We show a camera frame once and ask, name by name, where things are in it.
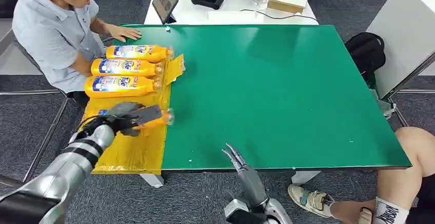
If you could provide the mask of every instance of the man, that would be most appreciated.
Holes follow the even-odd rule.
[[[358,223],[362,208],[373,213],[371,222],[367,220],[367,223],[435,223],[435,137],[423,129],[412,127],[397,130],[396,136],[412,167],[380,170],[376,199],[338,202],[324,192],[309,192],[298,185],[289,186],[290,197],[310,212],[346,224]],[[419,202],[416,208],[412,208],[416,196]]]
[[[94,0],[19,0],[12,23],[18,42],[35,59],[48,82],[85,107],[89,97],[84,83],[91,64],[103,57],[104,46],[91,32],[108,34],[125,42],[141,33],[96,17]]]

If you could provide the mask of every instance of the orange detergent bottle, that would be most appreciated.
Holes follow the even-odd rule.
[[[156,45],[109,46],[106,50],[106,58],[140,59],[150,63],[158,63],[171,55],[169,48]]]
[[[92,75],[155,76],[163,73],[163,63],[152,64],[137,59],[97,58],[92,62]]]
[[[160,78],[143,76],[91,76],[85,81],[85,92],[91,98],[143,96],[161,88]]]
[[[174,112],[171,108],[169,108],[167,111],[162,110],[162,117],[142,124],[139,126],[139,128],[153,129],[158,126],[172,125],[174,124],[174,118]]]

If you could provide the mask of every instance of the short-sleeve shirt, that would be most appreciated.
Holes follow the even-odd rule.
[[[12,29],[35,59],[48,82],[66,93],[83,91],[86,77],[70,68],[80,52],[88,61],[104,56],[104,46],[90,30],[98,5],[65,10],[50,0],[18,0]]]

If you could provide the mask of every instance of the man's hand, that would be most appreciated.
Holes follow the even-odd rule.
[[[106,24],[107,32],[121,42],[125,42],[125,38],[138,39],[141,37],[141,32],[135,28],[119,27],[113,24]]]

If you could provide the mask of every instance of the gray carpet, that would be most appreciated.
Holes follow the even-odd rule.
[[[150,0],[96,0],[99,16],[114,23],[143,23]],[[343,40],[364,31],[386,0],[310,0],[320,23],[333,24]],[[433,77],[413,80],[412,87],[433,86]],[[41,76],[0,76],[0,90],[49,88]],[[39,142],[51,124],[62,95],[0,97],[0,173],[22,178]],[[401,94],[394,97],[411,125],[435,133],[435,96]],[[81,118],[82,111],[69,104],[37,168],[40,173],[56,157]],[[390,119],[394,129],[401,125]],[[30,130],[30,124],[36,129]],[[234,173],[165,175],[165,186],[154,189],[138,175],[92,175],[79,188],[67,212],[67,223],[225,223],[224,191],[240,191]],[[339,223],[298,208],[287,196],[291,172],[262,172],[271,197],[278,199],[295,224]],[[368,200],[375,195],[372,171],[322,172],[306,184],[337,200]],[[0,186],[0,194],[12,188]]]

